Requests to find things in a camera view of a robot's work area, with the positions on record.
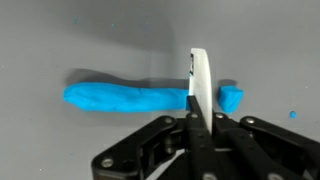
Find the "black metal bracket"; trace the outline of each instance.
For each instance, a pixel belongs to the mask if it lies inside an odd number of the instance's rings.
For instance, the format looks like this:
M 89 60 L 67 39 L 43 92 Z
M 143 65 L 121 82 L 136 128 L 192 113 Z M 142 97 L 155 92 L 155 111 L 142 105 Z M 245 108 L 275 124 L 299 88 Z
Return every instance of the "black metal bracket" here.
M 94 180 L 142 180 L 184 153 L 159 180 L 320 180 L 320 144 L 255 117 L 214 113 L 210 135 L 194 96 L 186 118 L 162 116 L 96 156 Z

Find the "gray table surface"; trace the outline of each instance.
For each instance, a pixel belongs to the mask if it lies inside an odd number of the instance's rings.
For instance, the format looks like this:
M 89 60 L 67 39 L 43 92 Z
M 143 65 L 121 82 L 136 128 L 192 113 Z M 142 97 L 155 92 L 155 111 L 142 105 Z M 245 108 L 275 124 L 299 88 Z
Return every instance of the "gray table surface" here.
M 231 117 L 320 141 L 319 19 L 318 0 L 1 0 L 0 177 L 91 180 L 96 154 L 183 112 L 82 112 L 64 88 L 183 88 L 192 47 L 208 51 L 213 93 L 226 80 L 245 90 Z

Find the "small blue clay crumb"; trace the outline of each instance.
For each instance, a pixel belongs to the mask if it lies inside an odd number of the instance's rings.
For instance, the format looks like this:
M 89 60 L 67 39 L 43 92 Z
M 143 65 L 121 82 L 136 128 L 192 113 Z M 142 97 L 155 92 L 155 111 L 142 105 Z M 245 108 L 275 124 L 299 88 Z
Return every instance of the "small blue clay crumb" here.
M 296 119 L 297 118 L 297 113 L 295 111 L 290 112 L 290 118 Z
M 80 18 L 79 18 L 79 17 L 74 17 L 74 18 L 72 19 L 72 23 L 73 23 L 74 25 L 78 25 L 78 24 L 80 23 Z

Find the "blue clay piece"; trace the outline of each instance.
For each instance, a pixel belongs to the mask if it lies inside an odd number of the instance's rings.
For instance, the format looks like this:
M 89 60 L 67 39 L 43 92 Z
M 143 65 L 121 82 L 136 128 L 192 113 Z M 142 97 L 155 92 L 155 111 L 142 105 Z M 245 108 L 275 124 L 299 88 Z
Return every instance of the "blue clay piece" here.
M 233 113 L 237 110 L 244 91 L 236 86 L 221 86 L 219 92 L 219 106 L 226 113 Z
M 186 109 L 186 89 L 133 88 L 109 83 L 78 83 L 67 87 L 64 100 L 84 111 L 152 112 Z
M 296 119 L 297 118 L 297 113 L 295 111 L 290 112 L 290 118 Z

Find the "white cutting blade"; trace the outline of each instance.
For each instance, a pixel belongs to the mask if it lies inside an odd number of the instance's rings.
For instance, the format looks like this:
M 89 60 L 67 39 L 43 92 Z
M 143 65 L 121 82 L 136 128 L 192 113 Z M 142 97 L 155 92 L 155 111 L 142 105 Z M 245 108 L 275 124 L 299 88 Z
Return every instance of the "white cutting blade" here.
M 207 128 L 212 133 L 212 88 L 208 55 L 205 49 L 192 48 L 189 95 L 195 96 Z

